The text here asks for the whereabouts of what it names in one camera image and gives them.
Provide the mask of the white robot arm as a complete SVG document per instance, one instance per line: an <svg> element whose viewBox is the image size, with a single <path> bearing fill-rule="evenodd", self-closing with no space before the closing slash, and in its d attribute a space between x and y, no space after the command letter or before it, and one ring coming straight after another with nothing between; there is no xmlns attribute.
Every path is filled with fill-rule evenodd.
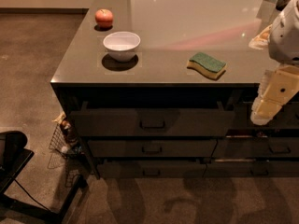
<svg viewBox="0 0 299 224"><path fill-rule="evenodd" d="M250 119L265 125L299 92L299 0L291 0L274 21L249 42L252 49L268 49L279 63L275 71L265 71Z"/></svg>

